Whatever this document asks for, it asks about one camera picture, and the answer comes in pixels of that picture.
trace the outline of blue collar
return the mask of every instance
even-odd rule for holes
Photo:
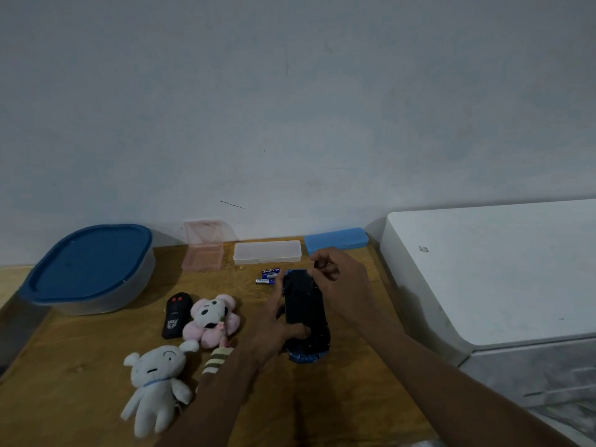
[[[147,387],[147,386],[150,386],[155,383],[161,383],[162,381],[169,381],[169,380],[171,380],[171,378],[159,378],[158,380],[153,380],[153,381],[143,384],[143,387]]]

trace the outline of stuffed animal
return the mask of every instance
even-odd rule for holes
[[[184,326],[184,340],[200,341],[203,348],[216,347],[240,326],[240,317],[232,313],[235,307],[236,301],[230,295],[198,300],[190,309],[193,320]]]
[[[137,412],[135,436],[145,437],[153,428],[161,433],[174,419],[176,400],[189,404],[192,391],[176,379],[186,364],[186,352],[197,352],[198,342],[189,340],[179,347],[164,345],[139,356],[130,353],[124,365],[132,367],[130,381],[137,388],[120,414],[127,420]]]

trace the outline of plastic container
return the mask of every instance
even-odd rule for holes
[[[356,249],[364,248],[368,244],[368,235],[362,228],[344,229],[342,231],[317,233],[316,235],[307,235],[304,237],[304,245],[308,255],[313,252],[330,248],[337,249]]]
[[[91,226],[60,240],[30,271],[17,294],[66,315],[112,312],[145,289],[155,256],[144,226]]]
[[[236,243],[234,263],[245,265],[264,262],[298,262],[302,247],[298,240]]]
[[[213,271],[222,267],[224,236],[219,220],[188,221],[184,223],[188,251],[184,257],[184,271]]]

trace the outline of hand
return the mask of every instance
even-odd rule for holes
[[[360,326],[378,313],[367,269],[336,248],[319,249],[310,256],[317,268],[308,270],[323,297],[348,323]]]
[[[289,325],[275,318],[283,287],[284,271],[280,270],[271,296],[250,321],[246,335],[240,342],[240,347],[250,350],[251,359],[257,361],[258,367],[276,356],[289,338],[307,338],[310,335],[310,329],[302,323]]]

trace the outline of plush toy ear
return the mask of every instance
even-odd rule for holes
[[[223,293],[221,295],[217,295],[215,299],[222,300],[229,310],[234,310],[236,308],[236,301],[230,295]]]
[[[198,309],[202,308],[205,304],[207,304],[207,302],[209,302],[209,300],[205,300],[205,298],[203,298],[194,303],[192,308],[190,308],[190,316],[194,318],[194,314],[198,312]]]
[[[139,353],[130,353],[127,357],[125,357],[124,365],[132,367],[133,365],[135,365],[135,363],[139,360],[140,357],[141,356],[139,355]]]
[[[182,342],[180,346],[180,351],[184,353],[188,352],[197,352],[198,351],[198,342],[196,340],[187,340],[186,342]]]

